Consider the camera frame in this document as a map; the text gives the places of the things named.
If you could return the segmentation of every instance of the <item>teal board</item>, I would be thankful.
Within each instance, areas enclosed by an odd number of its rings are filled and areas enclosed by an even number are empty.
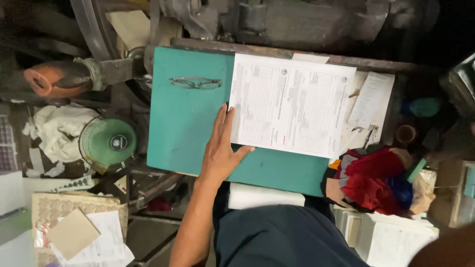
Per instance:
[[[147,165],[200,173],[216,114],[229,101],[233,67],[234,56],[155,49]],[[170,81],[191,76],[221,79],[223,86],[183,89]],[[256,148],[228,180],[321,197],[320,182],[327,167],[327,158]]]

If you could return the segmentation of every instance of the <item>human hand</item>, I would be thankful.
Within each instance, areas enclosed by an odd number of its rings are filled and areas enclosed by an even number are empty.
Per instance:
[[[234,112],[232,107],[226,114],[226,104],[223,104],[214,121],[211,139],[206,144],[203,166],[198,180],[216,188],[234,171],[249,152],[256,149],[249,145],[240,147],[235,153],[231,149],[231,127]]]

